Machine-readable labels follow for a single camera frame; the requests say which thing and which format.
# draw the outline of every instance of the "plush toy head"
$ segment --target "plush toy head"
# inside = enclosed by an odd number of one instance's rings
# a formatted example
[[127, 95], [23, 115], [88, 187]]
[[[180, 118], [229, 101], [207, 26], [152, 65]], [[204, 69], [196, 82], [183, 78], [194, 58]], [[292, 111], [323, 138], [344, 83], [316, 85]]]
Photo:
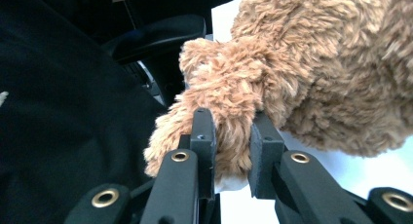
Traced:
[[208, 108], [216, 178], [245, 176], [257, 110], [321, 150], [375, 156], [413, 132], [413, 0], [242, 0], [228, 43], [187, 42], [190, 88], [157, 120], [146, 172]]

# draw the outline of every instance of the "teddy bear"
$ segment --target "teddy bear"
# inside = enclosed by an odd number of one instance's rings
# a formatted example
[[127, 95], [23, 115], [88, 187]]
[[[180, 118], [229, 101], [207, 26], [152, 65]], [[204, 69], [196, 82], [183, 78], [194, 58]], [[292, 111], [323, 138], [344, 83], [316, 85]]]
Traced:
[[186, 42], [189, 88], [156, 120], [144, 150], [165, 154], [210, 110], [215, 182], [245, 178], [257, 111], [310, 147], [374, 157], [413, 133], [413, 0], [242, 0], [226, 43]]

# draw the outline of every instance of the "white table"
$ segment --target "white table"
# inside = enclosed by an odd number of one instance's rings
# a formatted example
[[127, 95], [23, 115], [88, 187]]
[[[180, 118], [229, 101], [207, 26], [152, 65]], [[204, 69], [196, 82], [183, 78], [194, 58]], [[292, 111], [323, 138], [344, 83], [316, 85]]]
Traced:
[[[230, 28], [238, 12], [240, 0], [212, 9], [213, 38], [219, 42], [231, 40]], [[413, 194], [413, 136], [401, 149], [377, 158], [363, 159], [342, 152], [321, 152], [305, 147], [289, 133], [281, 132], [290, 150], [301, 150], [317, 157], [336, 181], [346, 190], [367, 198], [375, 187], [394, 187]], [[237, 192], [221, 193], [223, 224], [278, 223], [274, 201], [250, 197], [249, 187]]]

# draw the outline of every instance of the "stuffed animal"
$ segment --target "stuffed animal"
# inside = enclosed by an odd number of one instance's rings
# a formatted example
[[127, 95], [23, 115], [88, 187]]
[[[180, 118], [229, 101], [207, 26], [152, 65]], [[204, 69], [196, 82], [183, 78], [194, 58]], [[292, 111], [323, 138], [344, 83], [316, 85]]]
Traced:
[[373, 157], [413, 133], [413, 0], [242, 0], [227, 43], [184, 44], [189, 89], [157, 119], [144, 156], [164, 155], [211, 111], [216, 177], [245, 177], [256, 111], [319, 150]]

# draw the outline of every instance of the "brown fur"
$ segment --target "brown fur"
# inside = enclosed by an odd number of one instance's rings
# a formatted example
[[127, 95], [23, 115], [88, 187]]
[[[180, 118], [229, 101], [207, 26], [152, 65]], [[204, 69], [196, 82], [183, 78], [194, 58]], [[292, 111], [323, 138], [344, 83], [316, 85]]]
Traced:
[[157, 120], [144, 152], [155, 176], [212, 112], [217, 174], [245, 176], [257, 110], [320, 150], [376, 156], [413, 132], [413, 0], [242, 0], [228, 43], [187, 42], [190, 89]]

